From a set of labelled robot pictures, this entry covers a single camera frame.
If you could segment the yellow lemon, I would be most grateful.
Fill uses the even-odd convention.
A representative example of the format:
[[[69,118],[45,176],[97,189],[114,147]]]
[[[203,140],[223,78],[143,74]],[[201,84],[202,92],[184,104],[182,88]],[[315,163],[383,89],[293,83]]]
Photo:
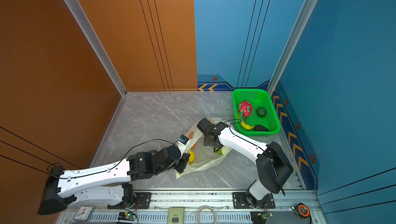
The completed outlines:
[[[194,153],[193,150],[190,150],[189,154],[190,154],[190,157],[189,157],[188,162],[191,163],[191,162],[193,162],[195,160],[196,156],[195,156],[195,153]]]

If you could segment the translucent yellowish plastic bag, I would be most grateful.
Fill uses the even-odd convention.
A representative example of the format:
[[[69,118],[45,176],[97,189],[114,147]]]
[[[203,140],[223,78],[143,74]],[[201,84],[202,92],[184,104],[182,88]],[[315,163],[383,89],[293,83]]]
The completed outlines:
[[[198,122],[196,122],[189,130],[185,133],[185,136],[189,138],[186,153],[193,150],[195,153],[195,160],[191,163],[188,162],[186,169],[183,173],[176,172],[176,178],[180,178],[192,172],[205,171],[212,167],[220,165],[232,151],[231,148],[224,146],[222,148],[223,155],[218,155],[213,151],[212,147],[203,145],[204,135],[197,128]]]

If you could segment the yellow banana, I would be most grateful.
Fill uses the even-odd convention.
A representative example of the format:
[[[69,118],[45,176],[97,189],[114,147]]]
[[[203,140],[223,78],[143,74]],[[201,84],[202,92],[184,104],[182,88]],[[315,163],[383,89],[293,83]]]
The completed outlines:
[[[241,126],[245,130],[254,130],[255,128],[254,126],[248,125],[245,121],[241,121]]]

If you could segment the pink dragon fruit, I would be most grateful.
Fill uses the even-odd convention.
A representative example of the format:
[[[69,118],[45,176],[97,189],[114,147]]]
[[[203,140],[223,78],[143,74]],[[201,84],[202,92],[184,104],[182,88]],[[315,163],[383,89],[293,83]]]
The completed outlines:
[[[253,106],[252,104],[245,100],[237,105],[237,114],[239,119],[244,123],[247,124],[247,119],[252,115]]]

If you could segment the dark green avocado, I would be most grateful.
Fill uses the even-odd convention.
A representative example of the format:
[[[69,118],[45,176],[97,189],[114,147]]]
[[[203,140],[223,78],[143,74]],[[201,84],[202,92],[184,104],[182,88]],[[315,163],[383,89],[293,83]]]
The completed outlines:
[[[267,116],[267,110],[264,107],[258,107],[256,114],[259,118],[265,118]]]

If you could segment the green plastic basket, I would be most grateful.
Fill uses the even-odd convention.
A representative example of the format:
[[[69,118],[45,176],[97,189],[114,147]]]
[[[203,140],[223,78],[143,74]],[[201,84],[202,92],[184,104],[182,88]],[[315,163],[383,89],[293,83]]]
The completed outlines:
[[[232,92],[236,128],[245,136],[268,136],[280,132],[281,124],[268,92],[237,89]]]

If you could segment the green round fruit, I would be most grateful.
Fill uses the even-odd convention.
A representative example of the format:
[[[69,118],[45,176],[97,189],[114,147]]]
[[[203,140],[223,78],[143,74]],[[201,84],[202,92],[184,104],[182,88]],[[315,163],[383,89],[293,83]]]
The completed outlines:
[[[214,148],[213,151],[218,155],[223,155],[221,148]]]

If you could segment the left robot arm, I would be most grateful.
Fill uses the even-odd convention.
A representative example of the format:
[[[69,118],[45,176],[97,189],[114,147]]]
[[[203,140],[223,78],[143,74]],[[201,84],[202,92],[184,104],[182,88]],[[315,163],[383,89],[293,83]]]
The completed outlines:
[[[69,204],[77,202],[78,193],[113,183],[150,179],[162,172],[175,169],[182,173],[191,154],[176,145],[160,151],[139,152],[118,162],[82,170],[66,170],[63,166],[52,167],[42,194],[39,215],[51,215],[64,211]]]

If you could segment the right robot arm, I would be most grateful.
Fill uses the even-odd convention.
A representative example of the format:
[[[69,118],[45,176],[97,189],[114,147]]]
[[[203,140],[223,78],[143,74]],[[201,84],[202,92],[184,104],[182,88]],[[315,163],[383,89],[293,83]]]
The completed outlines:
[[[256,141],[225,122],[213,124],[206,118],[198,122],[197,128],[204,135],[204,146],[213,147],[214,151],[229,147],[255,163],[258,179],[245,192],[249,207],[264,208],[272,195],[284,193],[284,184],[294,169],[278,143]]]

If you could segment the pale green handheld device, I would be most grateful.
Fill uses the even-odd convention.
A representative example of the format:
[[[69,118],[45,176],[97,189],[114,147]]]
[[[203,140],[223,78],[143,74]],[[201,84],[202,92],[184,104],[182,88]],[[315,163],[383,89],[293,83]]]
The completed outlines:
[[[183,224],[184,223],[184,207],[171,207],[168,210],[167,224]]]

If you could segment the green circuit board left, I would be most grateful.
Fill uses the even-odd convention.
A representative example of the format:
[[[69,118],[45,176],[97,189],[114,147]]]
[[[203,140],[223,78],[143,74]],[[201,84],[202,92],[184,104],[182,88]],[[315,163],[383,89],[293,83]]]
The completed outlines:
[[[139,219],[136,214],[132,212],[119,212],[117,216],[117,223],[119,224],[138,224]]]

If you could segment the small circuit board right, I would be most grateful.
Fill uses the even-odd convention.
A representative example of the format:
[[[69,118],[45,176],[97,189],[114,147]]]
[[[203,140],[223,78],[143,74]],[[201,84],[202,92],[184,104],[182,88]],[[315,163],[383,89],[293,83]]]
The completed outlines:
[[[273,217],[273,213],[270,211],[254,211],[250,212],[250,215],[253,224],[266,224],[267,220]]]

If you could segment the small analog clock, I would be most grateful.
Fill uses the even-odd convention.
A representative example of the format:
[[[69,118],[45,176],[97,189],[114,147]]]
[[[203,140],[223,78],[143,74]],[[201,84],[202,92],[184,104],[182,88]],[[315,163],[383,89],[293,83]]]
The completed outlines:
[[[94,212],[94,207],[82,206],[76,212],[73,220],[75,222],[87,222],[93,212]]]

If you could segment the orange black tape measure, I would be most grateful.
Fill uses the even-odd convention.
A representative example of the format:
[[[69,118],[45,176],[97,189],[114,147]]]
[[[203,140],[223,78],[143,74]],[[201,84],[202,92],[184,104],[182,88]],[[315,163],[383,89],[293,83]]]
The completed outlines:
[[[310,209],[307,205],[303,203],[298,203],[292,206],[292,209],[295,211],[299,218],[307,219],[310,218]]]

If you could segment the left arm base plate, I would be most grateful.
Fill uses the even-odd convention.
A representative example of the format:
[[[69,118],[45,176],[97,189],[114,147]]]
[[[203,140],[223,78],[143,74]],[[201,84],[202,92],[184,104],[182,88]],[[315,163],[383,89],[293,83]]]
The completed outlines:
[[[119,204],[108,205],[107,209],[110,210],[145,210],[148,209],[151,203],[152,193],[150,192],[137,192],[134,194],[134,200],[122,200]]]

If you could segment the aluminium front rail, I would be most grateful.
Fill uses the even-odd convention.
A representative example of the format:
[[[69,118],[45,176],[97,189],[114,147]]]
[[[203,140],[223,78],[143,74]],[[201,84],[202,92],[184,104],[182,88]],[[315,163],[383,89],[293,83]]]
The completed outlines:
[[[266,224],[325,224],[323,210],[313,191],[287,190],[285,195],[273,195],[275,209],[234,209],[233,193],[243,190],[202,190],[202,189],[159,189],[136,190],[152,193],[148,209],[131,210],[139,219],[139,224],[166,224],[171,207],[184,207],[184,224],[252,224],[250,212],[270,211],[273,217]],[[121,186],[99,187],[78,193],[77,202],[61,212],[59,224],[118,224],[119,212],[128,209],[110,210],[107,206],[119,204],[124,195]],[[303,203],[310,209],[310,218],[299,218],[292,206]],[[76,212],[82,206],[94,207],[87,222],[75,222]]]

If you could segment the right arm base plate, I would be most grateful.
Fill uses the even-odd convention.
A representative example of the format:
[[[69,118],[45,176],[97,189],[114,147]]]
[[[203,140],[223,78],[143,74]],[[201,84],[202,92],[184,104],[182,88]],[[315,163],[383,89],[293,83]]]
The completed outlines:
[[[275,209],[272,193],[267,194],[262,200],[257,200],[249,192],[234,192],[234,209]]]

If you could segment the right aluminium corner post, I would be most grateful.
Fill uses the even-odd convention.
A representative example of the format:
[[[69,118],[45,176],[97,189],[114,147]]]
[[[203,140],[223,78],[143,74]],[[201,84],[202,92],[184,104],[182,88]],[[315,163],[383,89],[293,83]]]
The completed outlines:
[[[302,8],[284,47],[284,50],[279,58],[279,61],[275,67],[269,85],[267,87],[267,92],[271,96],[287,66],[288,61],[300,39],[301,34],[317,4],[318,0],[304,0]]]

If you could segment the aluminium corner post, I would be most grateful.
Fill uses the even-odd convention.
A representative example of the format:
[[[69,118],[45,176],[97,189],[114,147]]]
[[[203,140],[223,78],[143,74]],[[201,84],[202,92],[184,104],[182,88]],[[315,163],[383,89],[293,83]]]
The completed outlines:
[[[279,58],[279,61],[275,67],[269,85],[267,87],[267,92],[271,96],[287,66],[288,61],[300,39],[301,34],[317,4],[318,0],[304,0],[302,8],[284,47],[284,50]]]
[[[71,11],[73,17],[77,21],[81,31],[88,40],[90,46],[94,50],[95,54],[99,58],[107,74],[115,85],[116,89],[120,93],[121,97],[127,95],[126,87],[124,86],[119,74],[113,66],[104,46],[102,45],[97,33],[91,25],[87,15],[85,14],[81,4],[78,0],[64,0],[67,7]]]

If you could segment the left aluminium corner post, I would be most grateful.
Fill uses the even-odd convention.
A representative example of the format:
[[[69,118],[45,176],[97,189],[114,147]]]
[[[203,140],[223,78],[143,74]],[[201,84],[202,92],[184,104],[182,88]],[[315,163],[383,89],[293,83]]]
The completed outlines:
[[[116,89],[120,93],[121,97],[127,95],[126,87],[124,86],[119,74],[113,66],[104,46],[102,45],[97,33],[91,25],[87,15],[85,14],[81,4],[78,0],[64,0],[67,7],[71,11],[73,17],[77,21],[81,31],[88,40],[90,46],[94,50],[95,54],[99,58],[107,74],[115,85]]]

